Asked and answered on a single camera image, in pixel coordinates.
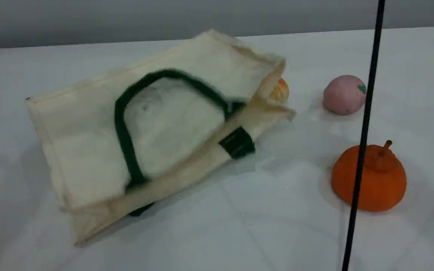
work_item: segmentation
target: black pole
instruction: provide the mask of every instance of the black pole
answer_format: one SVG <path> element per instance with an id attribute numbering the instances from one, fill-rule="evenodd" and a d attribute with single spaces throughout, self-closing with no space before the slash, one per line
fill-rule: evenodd
<path id="1" fill-rule="evenodd" d="M 373 101 L 377 56 L 379 54 L 379 41 L 381 40 L 381 29 L 383 27 L 384 1 L 385 0 L 379 0 L 377 4 L 373 53 L 371 55 L 371 67 L 369 68 L 368 91 L 366 94 L 365 113 L 363 117 L 363 127 L 361 130 L 361 142 L 359 144 L 358 166 L 356 170 L 355 188 L 353 190 L 353 201 L 351 202 L 351 214 L 349 216 L 346 248 L 344 249 L 344 259 L 342 261 L 342 271 L 348 271 L 349 261 L 351 259 L 351 248 L 353 246 L 353 235 L 355 233 L 356 213 L 358 211 L 359 191 L 361 189 L 361 177 L 363 175 L 363 166 L 365 162 L 369 117 L 371 115 L 371 103 Z"/>

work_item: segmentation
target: fake fruit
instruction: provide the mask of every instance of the fake fruit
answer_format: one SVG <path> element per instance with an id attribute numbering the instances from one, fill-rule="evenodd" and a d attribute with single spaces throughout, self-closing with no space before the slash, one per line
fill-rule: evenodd
<path id="1" fill-rule="evenodd" d="M 279 103 L 287 101 L 287 98 L 289 98 L 289 86 L 284 79 L 279 79 L 270 94 L 270 98 Z"/>
<path id="2" fill-rule="evenodd" d="M 384 146 L 366 147 L 358 209 L 382 212 L 393 208 L 403 199 L 406 173 L 389 149 L 391 144 L 391 140 L 388 140 Z M 332 172 L 332 188 L 348 204 L 353 199 L 358 152 L 359 146 L 347 149 L 336 161 Z"/>
<path id="3" fill-rule="evenodd" d="M 322 105 L 338 115 L 349 115 L 365 104 L 366 87 L 363 81 L 353 75 L 336 77 L 324 89 Z"/>

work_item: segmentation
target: toy orange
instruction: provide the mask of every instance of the toy orange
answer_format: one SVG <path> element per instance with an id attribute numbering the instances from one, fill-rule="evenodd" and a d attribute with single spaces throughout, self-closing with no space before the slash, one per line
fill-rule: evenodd
<path id="1" fill-rule="evenodd" d="M 279 103 L 287 101 L 287 98 L 289 98 L 289 86 L 284 79 L 279 79 L 270 94 L 270 98 Z"/>
<path id="2" fill-rule="evenodd" d="M 393 208 L 403 199 L 406 173 L 389 149 L 391 144 L 391 140 L 388 140 L 384 146 L 367 146 L 358 209 L 382 212 Z M 348 204 L 353 199 L 358 152 L 359 146 L 347 149 L 336 161 L 332 173 L 334 192 Z"/>

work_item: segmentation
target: pink toy peach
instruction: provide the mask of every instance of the pink toy peach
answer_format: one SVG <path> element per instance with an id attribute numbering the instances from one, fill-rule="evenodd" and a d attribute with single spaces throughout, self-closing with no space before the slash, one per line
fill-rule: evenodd
<path id="1" fill-rule="evenodd" d="M 358 111 L 366 100 L 366 86 L 353 75 L 336 77 L 324 89 L 322 105 L 338 115 L 349 115 Z"/>

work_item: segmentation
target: bag handle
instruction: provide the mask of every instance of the bag handle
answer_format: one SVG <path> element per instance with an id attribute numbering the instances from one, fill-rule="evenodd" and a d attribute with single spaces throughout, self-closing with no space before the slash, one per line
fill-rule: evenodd
<path id="1" fill-rule="evenodd" d="M 143 175 L 140 166 L 138 165 L 138 162 L 136 160 L 136 153 L 133 142 L 131 141 L 131 136 L 128 132 L 128 128 L 124 120 L 125 109 L 128 103 L 130 103 L 130 101 L 135 97 L 135 95 L 140 93 L 146 87 L 153 84 L 155 81 L 158 81 L 162 78 L 179 79 L 186 82 L 198 93 L 202 94 L 212 103 L 221 108 L 224 112 L 225 120 L 227 120 L 241 107 L 246 105 L 243 102 L 226 100 L 221 94 L 219 94 L 217 91 L 212 89 L 204 82 L 189 76 L 185 72 L 176 69 L 162 69 L 157 72 L 150 72 L 149 74 L 143 76 L 143 78 L 136 83 L 131 84 L 115 102 L 114 115 L 115 130 L 117 133 L 118 141 L 120 143 L 122 153 L 124 154 L 128 173 L 130 173 L 130 180 L 125 187 L 126 192 L 132 188 L 147 183 L 149 179 Z"/>

